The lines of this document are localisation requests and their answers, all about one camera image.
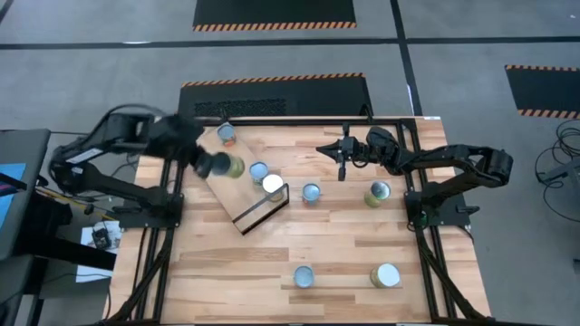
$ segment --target tin can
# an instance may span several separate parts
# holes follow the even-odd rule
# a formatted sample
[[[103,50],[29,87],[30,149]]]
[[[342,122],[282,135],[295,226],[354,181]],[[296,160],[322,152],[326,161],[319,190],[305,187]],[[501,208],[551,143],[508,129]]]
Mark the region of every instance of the tin can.
[[[217,135],[225,147],[230,147],[236,144],[236,133],[234,131],[234,126],[230,125],[229,123],[221,125],[217,129]]]
[[[364,202],[372,208],[379,207],[381,202],[391,195],[391,188],[386,182],[374,181],[371,189],[364,194]]]
[[[282,177],[277,175],[268,175],[264,178],[264,180],[262,180],[262,188],[267,195],[277,191],[280,187],[282,187],[283,184],[284,181],[282,180]],[[270,201],[276,202],[280,201],[282,198],[284,198],[284,192],[280,191],[275,196],[270,198]]]
[[[399,270],[393,264],[382,264],[371,271],[371,283],[379,289],[393,287],[401,281]]]
[[[256,162],[250,167],[250,176],[256,186],[262,186],[262,181],[267,175],[268,166],[264,162]]]
[[[294,283],[299,288],[309,288],[314,285],[314,271],[309,266],[300,266],[294,271]]]
[[[320,188],[315,184],[308,184],[302,188],[302,201],[307,205],[314,205],[320,197]]]
[[[216,176],[232,178],[241,177],[246,169],[244,160],[224,152],[217,153],[213,158],[211,172]]]

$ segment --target floor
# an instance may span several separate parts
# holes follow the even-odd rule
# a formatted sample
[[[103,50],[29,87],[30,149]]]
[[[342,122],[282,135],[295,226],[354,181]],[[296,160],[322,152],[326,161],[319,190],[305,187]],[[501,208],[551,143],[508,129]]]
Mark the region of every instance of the floor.
[[[62,133],[87,132],[123,102],[174,111],[182,82],[364,72],[377,115],[441,116],[449,143],[488,145],[514,157],[508,186],[466,194],[469,204],[481,206],[472,232],[491,310],[502,321],[576,324],[580,276],[573,259],[580,258],[580,224],[549,211],[534,177],[534,161],[552,145],[562,121],[518,116],[503,66],[580,67],[580,2],[353,1],[359,26],[354,30],[194,34],[195,0],[0,0],[0,6],[9,5],[0,23],[0,129],[60,132],[52,136],[50,152],[76,137]],[[402,47],[408,52],[394,42],[401,36],[395,17],[402,18],[407,38]],[[348,38],[351,44],[196,43],[327,38]],[[154,43],[140,49],[111,46],[122,42]],[[39,49],[35,43],[57,44]],[[103,44],[88,49],[91,43]],[[124,159],[102,159],[98,167],[112,172]],[[551,159],[540,161],[541,169],[552,166]],[[120,174],[126,180],[133,176],[130,168]],[[548,200],[574,216],[579,207],[572,195],[566,185]],[[62,232],[74,238],[89,223],[78,214],[74,226]],[[73,268],[53,264],[51,273]],[[45,286],[49,299],[41,324],[99,320],[106,287],[73,280]]]

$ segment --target can lid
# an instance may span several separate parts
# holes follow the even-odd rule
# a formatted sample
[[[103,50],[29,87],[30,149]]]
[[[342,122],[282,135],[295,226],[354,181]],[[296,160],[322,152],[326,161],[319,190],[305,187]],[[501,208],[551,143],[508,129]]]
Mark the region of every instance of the can lid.
[[[377,277],[385,286],[395,286],[401,281],[399,270],[392,264],[382,264],[377,271]]]
[[[277,191],[283,184],[284,181],[282,180],[282,177],[277,175],[268,175],[262,181],[262,187],[268,193]]]
[[[386,199],[391,194],[391,188],[386,182],[374,181],[371,186],[371,192],[378,199]]]
[[[256,162],[250,167],[250,175],[255,178],[262,178],[268,174],[268,166],[264,162]]]
[[[302,196],[306,200],[316,200],[320,196],[320,188],[315,184],[308,184],[302,189]]]
[[[228,123],[223,124],[217,129],[217,134],[221,138],[230,139],[234,137],[234,127]]]
[[[300,266],[294,272],[294,280],[298,287],[310,287],[314,284],[314,271],[308,266]]]

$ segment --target hazard tape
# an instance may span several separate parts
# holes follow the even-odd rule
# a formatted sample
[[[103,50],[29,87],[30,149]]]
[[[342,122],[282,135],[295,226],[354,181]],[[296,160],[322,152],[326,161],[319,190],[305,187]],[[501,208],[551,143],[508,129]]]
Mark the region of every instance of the hazard tape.
[[[518,110],[519,115],[525,117],[540,117],[540,118],[559,118],[559,119],[580,119],[580,115],[576,111],[567,110]]]
[[[310,23],[250,23],[250,24],[199,24],[194,32],[240,32],[274,31],[299,29],[356,28],[355,22],[310,22]]]
[[[550,66],[528,66],[520,64],[508,64],[506,70],[539,70],[539,71],[553,71],[553,72],[577,72],[579,69],[575,67],[550,67]]]
[[[209,85],[224,85],[224,84],[239,84],[249,82],[285,82],[285,81],[304,81],[313,79],[331,79],[331,78],[347,78],[347,77],[365,77],[362,72],[348,72],[348,73],[327,73],[301,76],[283,76],[283,77],[260,77],[260,78],[240,78],[235,80],[221,80],[221,81],[194,81],[184,82],[181,88],[190,86],[209,86]]]

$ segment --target wooden tabletop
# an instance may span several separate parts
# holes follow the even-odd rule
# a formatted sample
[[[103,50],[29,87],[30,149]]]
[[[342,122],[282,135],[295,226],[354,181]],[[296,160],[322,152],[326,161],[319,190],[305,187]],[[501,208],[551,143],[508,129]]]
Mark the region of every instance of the wooden tabletop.
[[[446,145],[440,120],[417,118],[417,125],[424,149]],[[393,127],[384,128],[396,135]],[[364,140],[368,129],[353,126],[351,136]],[[346,180],[337,181],[338,165],[314,147],[340,138],[340,126],[236,127],[236,132],[289,184],[290,204],[242,236],[207,184],[189,169],[162,322],[430,321],[415,235],[406,229],[404,177],[376,165],[349,164]],[[162,161],[142,158],[136,184],[158,185],[161,168]],[[443,181],[453,173],[437,168],[428,170],[428,178]],[[374,180],[391,186],[391,197],[377,209],[363,201]],[[317,206],[308,207],[301,190],[312,182],[322,195]],[[451,279],[476,309],[489,314],[471,241],[457,227],[440,232]],[[111,280],[113,312],[131,293],[140,236],[140,229],[131,229],[122,237]],[[398,287],[372,286],[371,269],[383,263],[398,267]],[[300,265],[314,269],[313,288],[295,286],[293,273]],[[440,315],[445,315],[440,284],[433,278]],[[151,316],[156,288],[154,282],[146,316]]]

